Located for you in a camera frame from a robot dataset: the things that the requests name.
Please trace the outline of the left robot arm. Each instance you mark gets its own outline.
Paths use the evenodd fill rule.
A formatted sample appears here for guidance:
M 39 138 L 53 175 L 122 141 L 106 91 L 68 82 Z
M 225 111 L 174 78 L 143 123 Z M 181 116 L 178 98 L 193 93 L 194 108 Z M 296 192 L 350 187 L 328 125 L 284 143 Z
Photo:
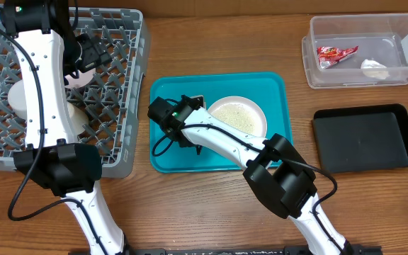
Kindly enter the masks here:
M 125 234 L 101 192 L 100 154 L 78 141 L 64 85 L 66 76 L 108 64 L 105 44 L 74 33 L 78 18 L 67 1 L 6 1 L 1 22 L 16 49 L 27 106 L 26 146 L 13 156 L 16 169 L 69 207 L 92 254 L 126 253 Z

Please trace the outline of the red snack wrapper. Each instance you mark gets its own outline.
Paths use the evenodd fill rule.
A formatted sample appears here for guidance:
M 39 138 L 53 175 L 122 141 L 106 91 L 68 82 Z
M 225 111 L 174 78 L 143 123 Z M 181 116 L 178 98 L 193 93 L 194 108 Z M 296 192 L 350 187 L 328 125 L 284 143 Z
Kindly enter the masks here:
M 317 56 L 319 61 L 319 66 L 322 69 L 327 69 L 335 64 L 338 64 L 341 61 L 351 57 L 352 55 L 356 54 L 358 51 L 358 46 L 347 48 L 347 49 L 340 49 L 337 47 L 318 47 L 317 48 Z

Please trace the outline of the small pink bowl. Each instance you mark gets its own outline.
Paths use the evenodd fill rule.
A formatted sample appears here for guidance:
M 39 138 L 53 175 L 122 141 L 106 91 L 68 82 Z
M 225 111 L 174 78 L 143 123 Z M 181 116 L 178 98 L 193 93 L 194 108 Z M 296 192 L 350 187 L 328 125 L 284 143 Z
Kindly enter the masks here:
M 89 70 L 85 73 L 79 71 L 79 77 L 73 78 L 71 75 L 67 75 L 65 79 L 67 80 L 64 84 L 68 89 L 79 89 L 83 86 L 86 86 L 93 79 L 93 75 L 96 73 L 95 69 Z

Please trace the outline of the cream cup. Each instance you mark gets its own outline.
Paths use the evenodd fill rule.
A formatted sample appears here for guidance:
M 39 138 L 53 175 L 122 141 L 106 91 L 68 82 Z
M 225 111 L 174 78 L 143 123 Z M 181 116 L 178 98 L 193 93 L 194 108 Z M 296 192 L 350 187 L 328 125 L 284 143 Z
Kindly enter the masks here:
M 80 135 L 85 131 L 84 125 L 89 123 L 89 118 L 79 108 L 71 103 L 67 103 L 67 117 L 65 131 L 68 135 Z

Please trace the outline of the grey-green bowl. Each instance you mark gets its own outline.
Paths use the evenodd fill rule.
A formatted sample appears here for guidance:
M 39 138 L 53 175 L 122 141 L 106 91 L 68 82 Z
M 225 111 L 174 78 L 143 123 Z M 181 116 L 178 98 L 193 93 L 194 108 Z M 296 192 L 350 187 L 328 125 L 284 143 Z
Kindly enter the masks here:
M 9 90 L 8 104 L 14 113 L 22 119 L 27 118 L 27 105 L 23 81 L 17 81 Z

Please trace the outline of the white napkin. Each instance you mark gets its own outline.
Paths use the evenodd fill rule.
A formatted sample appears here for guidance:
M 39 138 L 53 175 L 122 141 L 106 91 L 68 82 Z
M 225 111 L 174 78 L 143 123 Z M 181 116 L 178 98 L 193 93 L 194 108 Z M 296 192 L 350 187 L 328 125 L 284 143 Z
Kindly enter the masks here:
M 385 68 L 386 68 L 385 65 L 380 64 L 375 60 L 365 59 L 361 63 L 361 69 L 363 74 L 367 77 L 374 79 L 386 80 L 386 78 L 388 78 L 390 74 L 388 71 L 385 70 Z

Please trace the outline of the large white plate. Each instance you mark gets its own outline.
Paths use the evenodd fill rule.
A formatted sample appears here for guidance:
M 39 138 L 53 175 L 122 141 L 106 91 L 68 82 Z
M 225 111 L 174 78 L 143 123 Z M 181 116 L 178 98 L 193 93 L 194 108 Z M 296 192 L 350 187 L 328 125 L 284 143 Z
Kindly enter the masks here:
M 265 137 L 267 119 L 261 108 L 253 101 L 241 96 L 228 96 L 214 102 L 209 114 L 218 120 L 250 135 Z

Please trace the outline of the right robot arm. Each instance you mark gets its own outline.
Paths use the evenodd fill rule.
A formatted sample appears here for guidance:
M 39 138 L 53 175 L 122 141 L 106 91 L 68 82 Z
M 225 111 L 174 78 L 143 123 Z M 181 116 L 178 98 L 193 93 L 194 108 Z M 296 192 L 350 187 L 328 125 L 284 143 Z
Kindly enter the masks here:
M 321 204 L 335 194 L 320 197 L 314 184 L 320 170 L 310 166 L 282 135 L 256 137 L 216 118 L 200 97 L 180 101 L 158 97 L 148 117 L 171 142 L 180 147 L 206 147 L 241 168 L 258 201 L 273 214 L 293 221 L 312 254 L 352 254 L 350 242 L 339 234 Z

